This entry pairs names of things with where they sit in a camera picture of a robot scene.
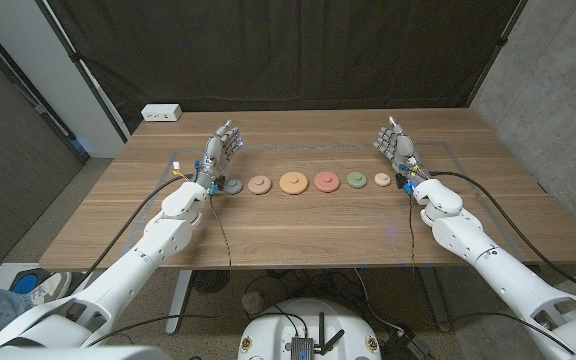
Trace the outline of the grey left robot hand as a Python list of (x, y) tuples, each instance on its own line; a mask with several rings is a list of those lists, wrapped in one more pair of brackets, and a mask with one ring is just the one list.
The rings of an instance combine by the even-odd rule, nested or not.
[(234, 154), (243, 146), (239, 129), (227, 120), (208, 139), (195, 182), (211, 190), (217, 179), (227, 172)]

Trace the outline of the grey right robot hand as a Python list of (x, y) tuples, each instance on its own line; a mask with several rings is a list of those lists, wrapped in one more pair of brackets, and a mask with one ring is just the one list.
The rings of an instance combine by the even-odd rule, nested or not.
[(430, 175), (422, 164), (413, 141), (401, 124), (394, 116), (390, 116), (388, 121), (389, 125), (378, 131), (373, 146), (392, 163), (397, 182), (414, 189), (428, 180)]

